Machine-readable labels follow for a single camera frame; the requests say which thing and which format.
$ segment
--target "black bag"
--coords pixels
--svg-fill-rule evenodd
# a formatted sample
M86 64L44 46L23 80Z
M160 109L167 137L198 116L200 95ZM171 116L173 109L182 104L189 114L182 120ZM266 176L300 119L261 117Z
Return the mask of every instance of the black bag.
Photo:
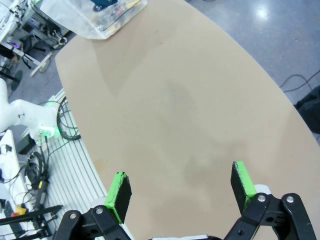
M309 129L320 134L320 86L294 105Z

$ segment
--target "plastic container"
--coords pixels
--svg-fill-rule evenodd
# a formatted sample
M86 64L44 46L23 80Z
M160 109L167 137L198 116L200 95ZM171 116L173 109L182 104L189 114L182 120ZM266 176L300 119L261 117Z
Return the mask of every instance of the plastic container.
M139 13L147 0L34 0L57 23L88 39L107 39Z

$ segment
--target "white equipment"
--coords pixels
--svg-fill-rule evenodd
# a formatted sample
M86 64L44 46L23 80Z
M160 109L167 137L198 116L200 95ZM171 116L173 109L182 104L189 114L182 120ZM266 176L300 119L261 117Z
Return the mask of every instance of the white equipment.
M47 133L48 137L55 134L57 109L20 99L8 103L7 84L0 78L0 132L13 125L27 126L30 137L37 143L41 133Z

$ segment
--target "oval table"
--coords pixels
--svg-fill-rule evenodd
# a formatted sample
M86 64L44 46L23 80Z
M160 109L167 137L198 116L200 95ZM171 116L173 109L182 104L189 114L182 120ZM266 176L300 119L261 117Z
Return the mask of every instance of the oval table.
M240 217L233 161L275 197L299 194L320 238L317 142L259 64L185 1L149 0L109 39L75 37L56 65L105 187L130 178L135 239L224 238ZM261 227L256 239L277 238Z

